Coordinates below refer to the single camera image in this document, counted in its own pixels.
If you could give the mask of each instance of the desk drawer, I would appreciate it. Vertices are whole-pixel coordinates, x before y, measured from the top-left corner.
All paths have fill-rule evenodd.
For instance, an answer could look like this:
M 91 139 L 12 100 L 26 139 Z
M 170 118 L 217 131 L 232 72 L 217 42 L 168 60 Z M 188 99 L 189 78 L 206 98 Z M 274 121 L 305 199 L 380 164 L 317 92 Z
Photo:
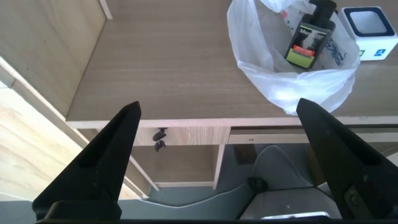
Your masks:
M 167 128 L 162 138 L 166 146 L 215 145 L 226 144 L 230 127 L 173 127 Z M 135 146 L 153 146 L 152 139 L 159 128 L 138 128 Z
M 353 128 L 366 142 L 396 142 L 398 128 Z M 308 143 L 302 129 L 233 129 L 228 144 Z

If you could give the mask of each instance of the white box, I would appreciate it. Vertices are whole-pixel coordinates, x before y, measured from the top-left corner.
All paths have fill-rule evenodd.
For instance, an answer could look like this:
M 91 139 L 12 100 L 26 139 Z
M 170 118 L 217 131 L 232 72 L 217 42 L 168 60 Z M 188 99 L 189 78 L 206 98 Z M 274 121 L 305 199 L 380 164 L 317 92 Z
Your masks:
M 398 36 L 380 7 L 344 7 L 338 15 L 358 44 L 361 60 L 383 60 L 398 43 Z

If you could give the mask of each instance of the black bottle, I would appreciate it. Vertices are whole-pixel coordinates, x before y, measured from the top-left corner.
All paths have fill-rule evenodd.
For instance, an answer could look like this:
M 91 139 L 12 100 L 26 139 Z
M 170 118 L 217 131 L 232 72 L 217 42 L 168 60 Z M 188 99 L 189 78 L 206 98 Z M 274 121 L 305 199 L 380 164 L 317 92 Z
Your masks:
M 286 60 L 304 69 L 312 68 L 331 38 L 336 24 L 330 20 L 337 5 L 331 0 L 310 0 L 317 6 L 313 15 L 305 14 L 286 53 Z

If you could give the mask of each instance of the black clamp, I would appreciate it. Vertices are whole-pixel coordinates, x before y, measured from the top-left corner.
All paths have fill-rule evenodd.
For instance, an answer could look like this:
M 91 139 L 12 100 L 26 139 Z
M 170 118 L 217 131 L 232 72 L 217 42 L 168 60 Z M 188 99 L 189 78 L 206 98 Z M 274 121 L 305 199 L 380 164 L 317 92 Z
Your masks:
M 155 150 L 156 150 L 156 152 L 159 152 L 159 149 L 161 149 L 161 148 L 163 148 L 163 147 L 166 147 L 166 144 L 164 143 L 164 141 L 163 140 L 161 140 L 161 139 L 163 139 L 164 137 L 166 137 L 166 133 L 165 133 L 165 130 L 167 129 L 167 128 L 159 128 L 160 129 L 160 131 L 158 132 L 158 133 L 156 133 L 155 135 L 154 135 L 154 137 L 152 137 L 152 140 L 154 140 L 156 143 L 155 143 Z

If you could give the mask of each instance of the white plastic bag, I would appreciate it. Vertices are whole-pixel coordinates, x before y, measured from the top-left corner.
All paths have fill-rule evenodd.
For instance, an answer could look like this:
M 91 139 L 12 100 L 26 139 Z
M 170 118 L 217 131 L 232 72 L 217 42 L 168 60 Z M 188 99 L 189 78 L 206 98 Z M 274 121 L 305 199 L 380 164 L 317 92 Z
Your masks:
M 359 66 L 359 47 L 338 16 L 336 29 L 312 70 L 293 67 L 284 55 L 302 16 L 313 13 L 308 0 L 233 0 L 227 13 L 238 67 L 257 89 L 287 114 L 300 98 L 337 109 L 351 93 Z

